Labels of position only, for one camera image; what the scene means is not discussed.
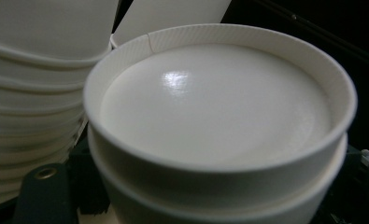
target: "paper cup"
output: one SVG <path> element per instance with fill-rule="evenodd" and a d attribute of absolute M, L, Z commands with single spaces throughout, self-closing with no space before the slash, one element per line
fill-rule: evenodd
<path fill-rule="evenodd" d="M 21 178 L 0 181 L 0 194 L 18 191 L 21 188 Z"/>
<path fill-rule="evenodd" d="M 42 130 L 59 126 L 60 123 L 66 123 L 78 115 L 82 116 L 83 113 L 83 107 L 80 105 L 62 112 L 41 115 L 0 114 L 0 130 Z"/>
<path fill-rule="evenodd" d="M 0 46 L 57 59 L 97 57 L 108 48 L 118 2 L 0 2 Z"/>
<path fill-rule="evenodd" d="M 82 90 L 63 92 L 16 91 L 0 88 L 0 108 L 14 110 L 48 110 L 74 107 L 82 102 Z"/>
<path fill-rule="evenodd" d="M 296 194 L 328 166 L 356 103 L 326 53 L 229 24 L 141 36 L 97 64 L 84 90 L 91 152 L 101 148 L 133 191 L 192 209 Z"/>
<path fill-rule="evenodd" d="M 24 148 L 30 149 L 40 144 L 53 143 L 56 139 L 62 139 L 63 136 L 69 138 L 75 137 L 78 134 L 81 123 L 82 121 L 75 120 L 63 126 L 45 129 L 35 133 L 0 133 L 0 150 L 22 151 Z"/>
<path fill-rule="evenodd" d="M 0 50 L 0 86 L 23 91 L 73 91 L 82 88 L 92 67 L 92 60 L 56 60 Z"/>
<path fill-rule="evenodd" d="M 320 176 L 310 185 L 285 200 L 276 201 L 266 206 L 253 209 L 224 208 L 189 208 L 171 203 L 161 203 L 154 198 L 142 195 L 121 181 L 112 166 L 103 165 L 101 174 L 106 189 L 115 209 L 119 223 L 208 223 L 208 224 L 306 224 L 315 215 L 326 191 L 338 174 L 347 150 L 347 137 L 344 136 L 328 165 Z M 96 163 L 100 162 L 97 151 L 93 152 Z"/>
<path fill-rule="evenodd" d="M 26 163 L 15 165 L 0 166 L 0 181 L 22 178 L 38 166 L 55 162 L 63 163 L 67 160 L 67 158 L 68 148 L 62 148 L 52 153 L 51 155 L 39 160 L 28 161 Z"/>
<path fill-rule="evenodd" d="M 37 161 L 59 150 L 69 151 L 74 143 L 74 136 L 68 135 L 36 147 L 0 149 L 0 166 Z"/>

